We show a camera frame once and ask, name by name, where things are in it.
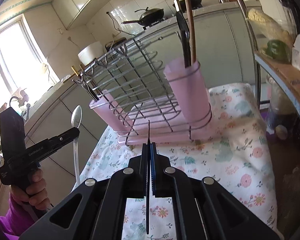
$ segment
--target thin black utensil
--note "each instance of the thin black utensil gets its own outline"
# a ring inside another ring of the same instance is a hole
[[[150,120],[148,122],[148,143],[147,143],[147,192],[146,192],[146,233],[149,234],[149,208],[150,208],[150,158],[151,158],[151,145],[150,145]]]
[[[180,30],[183,58],[185,61],[185,68],[187,68],[191,66],[191,50],[189,44],[190,31],[186,19],[183,17],[183,14],[181,12],[181,6],[179,0],[173,0],[173,1],[177,10],[176,17],[177,17],[179,30]]]

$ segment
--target pink cup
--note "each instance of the pink cup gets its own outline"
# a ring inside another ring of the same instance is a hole
[[[210,119],[210,104],[200,63],[196,61],[185,68],[183,58],[177,58],[166,65],[163,73],[189,125],[202,127],[207,124]]]
[[[132,125],[132,120],[107,90],[103,90],[102,93],[104,96],[100,97],[100,100],[90,102],[90,109],[93,109],[119,135],[127,134],[130,132],[129,125]]]

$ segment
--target black pan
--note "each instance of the black pan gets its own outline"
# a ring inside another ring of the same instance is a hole
[[[190,2],[191,2],[191,8],[193,10],[202,6],[201,5],[202,0],[190,0]],[[187,11],[185,0],[180,1],[180,6],[181,6],[182,12],[185,13]]]
[[[141,26],[149,26],[152,23],[160,21],[164,16],[163,9],[153,8],[153,9],[148,10],[148,7],[147,7],[146,9],[140,9],[140,10],[145,10],[145,12],[140,16],[139,20],[125,21],[122,23],[123,24],[138,23]]]

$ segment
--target metal pole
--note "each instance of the metal pole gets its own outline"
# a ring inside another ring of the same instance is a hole
[[[252,58],[253,58],[253,65],[254,65],[254,78],[255,78],[255,96],[257,100],[258,107],[260,107],[260,97],[261,97],[261,74],[260,74],[260,65],[259,63],[255,60],[254,57],[254,52],[258,51],[258,44],[256,37],[254,35],[253,29],[251,27],[250,22],[247,20],[248,18],[248,9],[244,3],[243,0],[237,0],[242,16],[244,18],[244,23],[246,25],[247,31],[248,31],[248,36],[250,40],[250,45],[251,45],[251,51],[252,51]]]

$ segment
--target tablecloth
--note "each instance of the tablecloth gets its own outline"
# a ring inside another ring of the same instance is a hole
[[[169,157],[171,165],[189,177],[213,177],[277,232],[274,173],[266,126],[252,88],[234,83],[212,88],[209,93],[214,117],[224,120],[222,126],[216,127],[219,136],[207,141],[158,144],[157,152]],[[127,167],[131,157],[140,155],[141,148],[141,145],[119,146],[116,133],[108,127],[82,171],[81,181],[110,178]],[[171,198],[150,196],[149,235],[146,235],[145,214],[145,199],[127,200],[122,239],[176,240]]]

